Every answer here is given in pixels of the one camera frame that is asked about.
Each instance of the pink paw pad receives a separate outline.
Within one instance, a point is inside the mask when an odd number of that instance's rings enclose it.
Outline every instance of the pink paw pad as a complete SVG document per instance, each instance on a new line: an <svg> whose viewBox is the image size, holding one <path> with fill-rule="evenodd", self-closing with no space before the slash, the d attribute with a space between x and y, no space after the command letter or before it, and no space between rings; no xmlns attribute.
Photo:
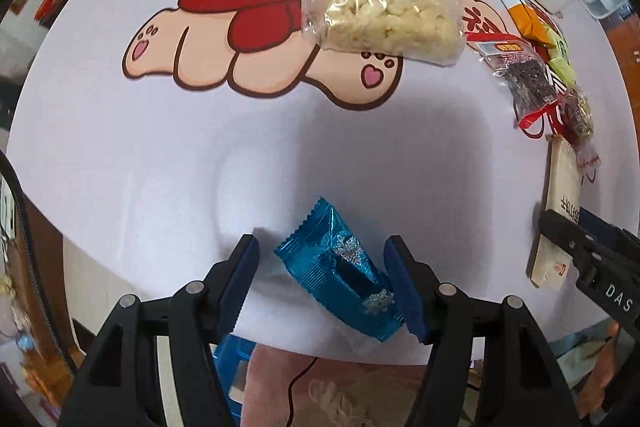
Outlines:
<svg viewBox="0 0 640 427"><path fill-rule="evenodd" d="M371 58L371 53L369 52L362 52L360 55L365 60ZM386 55L376 53L374 54L374 57L377 60L382 61L385 59ZM395 64L396 62L392 58L388 58L384 62L384 66L387 69L393 68ZM360 71L360 79L364 87L366 87L367 89L372 89L373 87L379 86L382 83L382 81L385 79L385 73L383 70L375 67L373 64L367 64Z"/></svg>
<svg viewBox="0 0 640 427"><path fill-rule="evenodd" d="M149 47L149 39L153 37L156 33L158 33L158 28L151 24L146 28L144 33L141 31L138 34L137 36L138 42L136 43L136 45L133 48L133 51L131 52L131 60L138 60L140 57L142 57L146 49Z"/></svg>

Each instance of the table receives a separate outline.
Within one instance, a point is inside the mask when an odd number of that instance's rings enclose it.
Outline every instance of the table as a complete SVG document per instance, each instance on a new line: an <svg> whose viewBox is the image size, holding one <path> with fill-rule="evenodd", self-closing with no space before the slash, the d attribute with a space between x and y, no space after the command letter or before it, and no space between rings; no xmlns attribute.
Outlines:
<svg viewBox="0 0 640 427"><path fill-rule="evenodd" d="M471 50L453 68L318 52L296 31L296 0L266 1L68 3L8 144L25 193L54 225L150 297L201 279L254 233L262 259L236 334L310 355L424 363L429 352L403 328L355 354L272 253L320 195L379 266L399 233L468 295L521 296L550 340L604 317L571 284L574 268L559 294L525 275L548 121L528 136L515 128L508 90ZM469 29L487 18L516 31L499 0L462 1ZM549 20L591 95L603 158L582 204L637 230L638 149L620 71L580 3L562 15Z"/></svg>

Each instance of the screw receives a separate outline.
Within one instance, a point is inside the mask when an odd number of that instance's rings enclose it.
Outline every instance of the screw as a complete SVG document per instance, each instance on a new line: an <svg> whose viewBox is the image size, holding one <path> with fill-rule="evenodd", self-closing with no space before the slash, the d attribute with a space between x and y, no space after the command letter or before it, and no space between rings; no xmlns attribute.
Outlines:
<svg viewBox="0 0 640 427"><path fill-rule="evenodd" d="M136 302L136 296L132 295L131 293L127 293L126 295L120 297L120 300L118 302L123 308L128 308L129 306L133 306L133 304Z"/></svg>
<svg viewBox="0 0 640 427"><path fill-rule="evenodd" d="M524 305L524 302L522 302L522 299L517 295L509 295L507 297L507 304L514 310L519 310Z"/></svg>
<svg viewBox="0 0 640 427"><path fill-rule="evenodd" d="M455 295L456 291L458 291L458 290L451 283L444 282L440 286L438 286L438 291L440 293L442 293L443 295L446 295L447 297L450 297L452 295Z"/></svg>
<svg viewBox="0 0 640 427"><path fill-rule="evenodd" d="M204 284L202 283L202 281L191 281L187 285L187 293L190 293L192 295L200 293L202 290L204 290Z"/></svg>

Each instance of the blue gripper pad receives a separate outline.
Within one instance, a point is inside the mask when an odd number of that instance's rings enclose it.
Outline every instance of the blue gripper pad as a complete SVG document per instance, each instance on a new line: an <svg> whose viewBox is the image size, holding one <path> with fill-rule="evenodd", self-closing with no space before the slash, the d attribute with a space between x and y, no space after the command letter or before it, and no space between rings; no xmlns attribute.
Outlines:
<svg viewBox="0 0 640 427"><path fill-rule="evenodd" d="M408 264L411 266L420 263L414 261L399 235L392 235L385 241L383 259L386 275L393 286L398 308L404 315L406 327L420 343L424 343L430 333L430 329L424 322L424 302L407 268Z"/></svg>
<svg viewBox="0 0 640 427"><path fill-rule="evenodd" d="M218 302L220 315L216 332L220 337L231 333L236 327L238 315L260 263L258 240L253 235L242 236L228 262L235 263L236 266Z"/></svg>

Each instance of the blue container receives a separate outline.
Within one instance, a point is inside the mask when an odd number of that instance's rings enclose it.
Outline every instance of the blue container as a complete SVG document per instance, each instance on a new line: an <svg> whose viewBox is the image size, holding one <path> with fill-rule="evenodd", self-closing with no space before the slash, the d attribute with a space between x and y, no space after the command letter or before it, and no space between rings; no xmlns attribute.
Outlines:
<svg viewBox="0 0 640 427"><path fill-rule="evenodd" d="M255 343L251 341L246 341L233 335L227 335L225 339L218 344L218 347L213 353L213 364L216 366L216 371L218 372L220 386L222 386L222 391L225 393L226 402L229 404L229 410L236 425L240 425L242 404L229 398L229 390L234 383L238 364L242 360L248 362L254 347Z"/></svg>

